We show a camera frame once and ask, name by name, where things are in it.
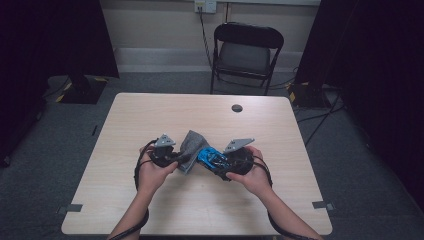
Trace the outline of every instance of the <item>forearm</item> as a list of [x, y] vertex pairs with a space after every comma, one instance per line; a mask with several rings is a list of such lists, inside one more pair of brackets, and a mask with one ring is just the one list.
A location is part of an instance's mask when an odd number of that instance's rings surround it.
[[[109, 235], [108, 239], [134, 227], [136, 224], [140, 223], [144, 218], [144, 215], [147, 211], [147, 207], [153, 198], [153, 191], [143, 191], [139, 190], [137, 195], [134, 197], [124, 216], [122, 216], [119, 223], [113, 229], [112, 233]], [[132, 233], [125, 239], [138, 239], [140, 236], [140, 230]]]
[[280, 228], [297, 235], [322, 239], [322, 237], [297, 216], [297, 214], [294, 213], [273, 190], [269, 190], [258, 197]]

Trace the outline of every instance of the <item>chair backrest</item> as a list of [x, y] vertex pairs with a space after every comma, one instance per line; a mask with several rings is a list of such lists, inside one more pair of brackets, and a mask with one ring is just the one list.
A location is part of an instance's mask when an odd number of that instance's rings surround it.
[[271, 27], [228, 22], [219, 25], [214, 32], [216, 40], [257, 47], [281, 49], [284, 37]]

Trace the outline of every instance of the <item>gray carpet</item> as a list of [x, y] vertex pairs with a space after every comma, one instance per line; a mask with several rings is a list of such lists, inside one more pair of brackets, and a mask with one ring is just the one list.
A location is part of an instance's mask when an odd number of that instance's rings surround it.
[[[276, 73], [273, 84], [292, 77], [291, 73]], [[47, 93], [65, 80], [51, 78]], [[0, 169], [0, 239], [104, 239], [64, 235], [60, 229], [65, 216], [56, 211], [72, 201], [114, 97], [120, 92], [208, 94], [209, 80], [208, 72], [121, 73], [120, 79], [107, 84], [96, 105], [56, 103], [60, 92], [47, 97], [43, 116], [11, 155], [11, 166]], [[263, 93], [225, 83], [216, 87], [221, 90], [216, 94]], [[269, 95], [287, 96], [281, 85], [274, 88], [279, 89]], [[337, 91], [327, 91], [327, 95], [334, 101]], [[327, 110], [294, 111], [301, 120]], [[299, 123], [305, 141], [321, 119]], [[307, 151], [324, 200], [336, 208], [329, 211], [333, 233], [326, 239], [424, 239], [421, 211], [392, 171], [367, 147], [366, 134], [346, 109], [329, 115]]]

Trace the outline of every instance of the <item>hand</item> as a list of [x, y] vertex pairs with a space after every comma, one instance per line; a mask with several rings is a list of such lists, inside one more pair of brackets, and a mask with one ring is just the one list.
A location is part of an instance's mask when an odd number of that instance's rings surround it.
[[[146, 152], [141, 158], [141, 162], [146, 162], [151, 160], [149, 153], [154, 150], [153, 145], [147, 147]], [[146, 162], [140, 167], [139, 171], [139, 180], [138, 180], [138, 190], [148, 191], [150, 193], [156, 192], [160, 186], [165, 182], [166, 177], [174, 172], [177, 168], [178, 163], [173, 162], [165, 168], [161, 168], [154, 164], [153, 162]]]
[[[260, 150], [247, 146], [246, 150], [252, 153], [254, 162], [265, 165], [260, 159], [263, 159], [262, 153]], [[252, 169], [246, 175], [239, 175], [236, 173], [228, 172], [226, 176], [236, 182], [243, 184], [243, 186], [251, 193], [260, 197], [263, 194], [266, 194], [268, 191], [272, 191], [271, 186], [268, 182], [268, 177], [266, 172], [259, 166], [253, 165]]]

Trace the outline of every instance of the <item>person's left hand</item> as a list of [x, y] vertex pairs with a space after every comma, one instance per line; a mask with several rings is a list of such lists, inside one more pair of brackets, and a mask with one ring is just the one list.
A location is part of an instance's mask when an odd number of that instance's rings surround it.
[[[146, 152], [141, 158], [141, 162], [151, 160], [149, 153], [154, 151], [153, 145], [147, 147]], [[165, 182], [166, 177], [171, 174], [178, 166], [177, 162], [173, 162], [165, 168], [161, 168], [153, 162], [143, 163], [138, 172], [138, 191], [148, 191], [150, 193], [156, 192], [160, 186]]]

